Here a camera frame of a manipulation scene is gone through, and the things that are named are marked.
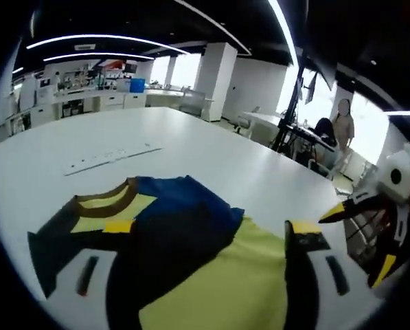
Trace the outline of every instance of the chair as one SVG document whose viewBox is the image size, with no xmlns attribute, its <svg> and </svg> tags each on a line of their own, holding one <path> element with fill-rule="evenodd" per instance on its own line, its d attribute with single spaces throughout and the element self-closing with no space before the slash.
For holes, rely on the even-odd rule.
<svg viewBox="0 0 410 330">
<path fill-rule="evenodd" d="M 330 169 L 320 163 L 316 163 L 316 161 L 312 158 L 308 161 L 308 168 L 312 170 L 313 164 L 316 164 L 319 167 L 319 169 L 326 174 L 326 178 L 330 181 L 333 181 L 334 175 L 339 172 L 339 169 L 342 166 L 342 162 L 339 162 L 340 159 L 341 155 L 338 155 L 336 162 L 334 163 L 334 166 Z"/>
<path fill-rule="evenodd" d="M 183 91 L 179 110 L 200 117 L 205 106 L 205 93 L 186 89 Z"/>
<path fill-rule="evenodd" d="M 259 110 L 261 110 L 261 107 L 255 107 L 251 113 L 257 113 Z M 237 134 L 240 134 L 241 129 L 250 129 L 252 125 L 252 120 L 246 119 L 239 115 L 233 122 L 231 122 L 234 125 L 235 131 Z"/>
</svg>

